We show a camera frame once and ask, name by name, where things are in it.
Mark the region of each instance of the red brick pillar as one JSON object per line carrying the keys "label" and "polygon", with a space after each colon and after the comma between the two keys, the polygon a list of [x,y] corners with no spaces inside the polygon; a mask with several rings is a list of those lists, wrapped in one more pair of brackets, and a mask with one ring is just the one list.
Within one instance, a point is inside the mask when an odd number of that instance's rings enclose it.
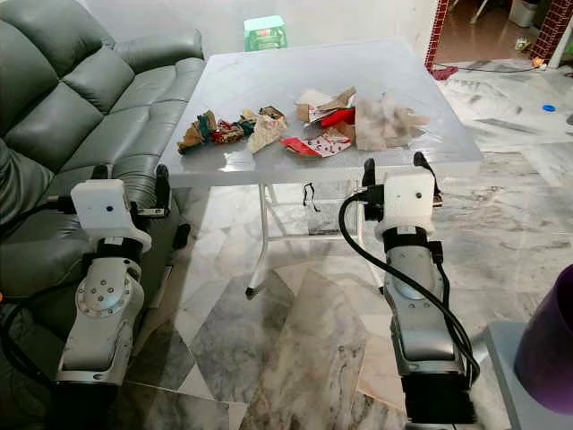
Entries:
{"label": "red brick pillar", "polygon": [[531,58],[539,56],[549,62],[573,13],[573,0],[553,0],[545,16],[539,38],[531,50]]}
{"label": "red brick pillar", "polygon": [[436,51],[438,50],[438,44],[440,43],[441,29],[444,27],[444,20],[446,19],[446,13],[448,12],[448,2],[449,0],[438,0],[438,8],[436,9],[436,15],[433,19],[430,45],[428,45],[426,59],[424,61],[424,65],[430,73],[432,72],[433,59],[436,57]]}

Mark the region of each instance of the purple container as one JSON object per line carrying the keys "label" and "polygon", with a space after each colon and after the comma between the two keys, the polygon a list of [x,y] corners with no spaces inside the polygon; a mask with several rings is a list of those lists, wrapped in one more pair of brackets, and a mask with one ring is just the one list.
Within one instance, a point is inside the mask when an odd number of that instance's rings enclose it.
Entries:
{"label": "purple container", "polygon": [[573,415],[573,265],[557,278],[527,325],[515,369],[539,403]]}

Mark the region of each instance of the green leather sofa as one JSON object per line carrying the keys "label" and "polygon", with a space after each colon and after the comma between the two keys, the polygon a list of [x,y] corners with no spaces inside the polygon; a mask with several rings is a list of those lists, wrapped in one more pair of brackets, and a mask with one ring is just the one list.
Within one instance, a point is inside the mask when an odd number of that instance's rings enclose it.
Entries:
{"label": "green leather sofa", "polygon": [[[115,42],[74,0],[0,3],[0,224],[49,195],[69,194],[102,163],[130,200],[152,206],[156,165],[203,66],[198,31]],[[153,248],[143,256],[148,302],[179,223],[172,206],[168,219],[153,222]],[[89,251],[75,216],[35,214],[0,237],[0,292],[26,297],[79,281]],[[14,329],[51,374],[73,323],[74,290],[42,299]],[[16,426],[18,403],[40,413],[40,397],[0,354],[0,427]]]}

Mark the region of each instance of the trash pile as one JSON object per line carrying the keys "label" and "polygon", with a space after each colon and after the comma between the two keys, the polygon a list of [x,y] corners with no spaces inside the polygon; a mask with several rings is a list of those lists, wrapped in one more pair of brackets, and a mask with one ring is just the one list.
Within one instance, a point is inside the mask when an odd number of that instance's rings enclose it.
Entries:
{"label": "trash pile", "polygon": [[355,140],[355,112],[352,107],[354,87],[336,97],[317,90],[306,90],[296,101],[296,118],[305,121],[306,134],[318,134],[309,139],[292,137],[280,143],[306,157],[330,157],[349,148]]}
{"label": "trash pile", "polygon": [[[415,115],[390,95],[380,99],[359,97],[351,87],[336,97],[317,90],[305,90],[295,103],[296,118],[304,121],[305,137],[287,137],[280,143],[305,157],[331,157],[353,144],[361,151],[383,151],[407,146],[423,133],[427,116]],[[248,137],[251,153],[277,141],[287,130],[285,115],[273,106],[262,107],[258,114],[246,109],[233,123],[218,121],[208,110],[197,117],[177,145],[184,154],[206,143],[233,143]]]}
{"label": "trash pile", "polygon": [[213,112],[208,110],[197,116],[177,146],[179,153],[185,154],[200,143],[234,143],[249,137],[248,147],[254,153],[273,143],[286,129],[285,116],[273,106],[262,107],[259,114],[246,109],[234,123],[216,121]]}

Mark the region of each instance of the green stool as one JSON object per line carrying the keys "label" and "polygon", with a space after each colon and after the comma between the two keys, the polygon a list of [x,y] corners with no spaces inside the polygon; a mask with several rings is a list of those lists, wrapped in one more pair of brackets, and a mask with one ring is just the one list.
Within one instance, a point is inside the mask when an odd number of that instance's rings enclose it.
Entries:
{"label": "green stool", "polygon": [[263,16],[244,22],[245,51],[260,51],[278,47],[287,47],[285,22],[280,16]]}

